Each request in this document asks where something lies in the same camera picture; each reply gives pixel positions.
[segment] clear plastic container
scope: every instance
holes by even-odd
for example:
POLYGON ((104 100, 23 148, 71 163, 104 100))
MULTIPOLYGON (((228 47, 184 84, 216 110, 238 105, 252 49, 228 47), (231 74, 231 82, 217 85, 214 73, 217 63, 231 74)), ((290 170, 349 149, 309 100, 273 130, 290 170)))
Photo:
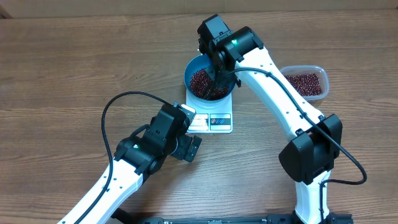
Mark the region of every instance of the clear plastic container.
POLYGON ((320 100, 324 97, 327 96, 329 93, 329 79, 328 75, 324 71, 323 68, 316 66, 316 65, 293 65, 293 66, 287 66, 284 67, 280 70, 280 72, 283 74, 283 76, 297 76, 297 75, 303 75, 306 73, 314 73, 318 76, 319 81, 320 81, 320 86, 322 89, 322 94, 321 95, 316 95, 316 96, 303 96, 303 98, 307 101, 311 100, 320 100))

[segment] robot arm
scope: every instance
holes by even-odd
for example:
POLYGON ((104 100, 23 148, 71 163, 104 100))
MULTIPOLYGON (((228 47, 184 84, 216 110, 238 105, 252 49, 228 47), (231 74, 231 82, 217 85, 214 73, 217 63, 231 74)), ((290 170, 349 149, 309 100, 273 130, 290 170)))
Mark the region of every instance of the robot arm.
MULTIPOLYGON (((265 47, 263 49, 253 49, 244 55, 243 61, 236 62, 235 68, 243 67, 260 68, 271 72, 273 76, 278 78, 284 84, 296 102, 300 103, 301 108, 308 114, 308 117, 314 123, 320 122, 320 118, 323 117, 323 114, 319 110, 315 109, 310 103, 307 103, 307 101, 297 93, 286 78, 284 78, 284 76, 279 72, 279 69, 275 66, 275 63, 272 61, 265 47)), ((237 72, 236 76, 255 92, 269 111, 271 111, 271 113, 277 118, 288 141, 297 137, 297 130, 301 129, 306 132, 312 128, 312 125, 307 120, 303 119, 295 105, 273 79, 266 77, 264 74, 253 71, 237 72)), ((330 176, 330 172, 331 171, 322 172, 314 178, 311 184, 308 185, 302 181, 295 183, 297 194, 295 212, 301 221, 306 224, 318 224, 321 222, 319 212, 319 184, 330 176)), ((325 217, 329 214, 329 209, 326 205, 326 191, 326 187, 323 188, 323 214, 325 217)))
MULTIPOLYGON (((113 175, 108 191, 80 223, 106 223, 125 199, 141 187, 143 175, 135 173, 136 168, 125 160, 113 161, 113 175)), ((75 223, 101 192, 109 174, 109 166, 89 192, 58 224, 75 223)))
MULTIPOLYGON (((279 154, 279 160, 295 181, 297 193, 295 214, 301 223, 320 223, 322 219, 319 186, 322 181, 329 178, 339 150, 316 132, 313 125, 322 128, 339 144, 342 132, 341 121, 336 115, 325 118, 319 110, 297 93, 279 72, 264 44, 250 28, 244 27, 233 32, 218 15, 214 15, 203 21, 198 34, 200 52, 212 58, 216 70, 219 71, 212 78, 214 86, 228 84, 228 80, 234 80, 231 76, 235 75, 239 82, 244 82, 255 92, 277 118, 289 141, 279 154), (293 100, 307 114, 306 119, 293 100)), ((326 187, 322 190, 323 216, 326 217, 329 214, 326 206, 326 187)))
MULTIPOLYGON (((168 155, 191 162, 201 143, 200 138, 185 135, 195 114, 196 111, 187 105, 164 104, 150 124, 123 139, 114 154, 113 173, 107 191, 80 223, 106 223, 120 204, 162 167, 168 155), (136 135, 141 131, 144 131, 144 135, 139 138, 136 135)), ((109 166, 58 224, 76 223, 100 194, 108 175, 109 166)))

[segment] white scale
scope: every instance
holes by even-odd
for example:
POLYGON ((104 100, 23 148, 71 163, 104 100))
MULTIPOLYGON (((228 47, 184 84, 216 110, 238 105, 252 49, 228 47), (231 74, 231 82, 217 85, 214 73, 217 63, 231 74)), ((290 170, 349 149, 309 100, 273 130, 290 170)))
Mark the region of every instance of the white scale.
POLYGON ((186 105, 197 111, 188 133, 228 134, 233 129, 232 94, 215 101, 205 101, 187 90, 186 105))

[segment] wooden table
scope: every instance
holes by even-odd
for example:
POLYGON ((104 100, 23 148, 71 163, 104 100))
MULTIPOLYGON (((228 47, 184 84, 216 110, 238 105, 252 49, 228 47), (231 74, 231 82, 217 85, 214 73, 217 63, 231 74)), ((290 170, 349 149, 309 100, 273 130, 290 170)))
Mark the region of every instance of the wooden table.
MULTIPOLYGON (((0 21, 0 223, 55 223, 107 166, 100 117, 118 93, 185 102, 183 71, 197 27, 210 15, 0 21)), ((331 184, 328 204, 356 223, 398 222, 398 11, 224 14, 249 26, 279 68, 314 64, 330 92, 313 105, 343 122, 342 145, 369 180, 331 184)), ((109 110, 111 148, 148 123, 160 104, 129 96, 109 110)), ((140 216, 240 217, 290 213, 294 182, 279 164, 287 144, 246 86, 233 93, 234 131, 201 135, 191 164, 174 158, 121 206, 140 216)), ((332 177, 358 180, 341 154, 332 177)))

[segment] red bean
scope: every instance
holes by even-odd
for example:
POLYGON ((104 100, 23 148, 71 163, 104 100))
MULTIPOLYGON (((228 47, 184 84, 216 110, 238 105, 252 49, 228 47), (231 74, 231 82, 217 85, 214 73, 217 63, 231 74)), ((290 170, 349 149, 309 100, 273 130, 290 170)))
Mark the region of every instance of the red bean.
MULTIPOLYGON (((206 73, 206 70, 203 68, 193 74, 191 78, 190 89, 195 96, 202 98, 207 86, 211 85, 211 83, 212 83, 211 78, 206 73)), ((222 97, 226 96, 227 93, 228 93, 227 86, 222 89, 216 88, 211 94, 210 100, 219 100, 222 97)))
POLYGON ((322 94, 320 80, 314 73, 297 75, 294 77, 285 76, 285 78, 302 96, 317 96, 322 94))

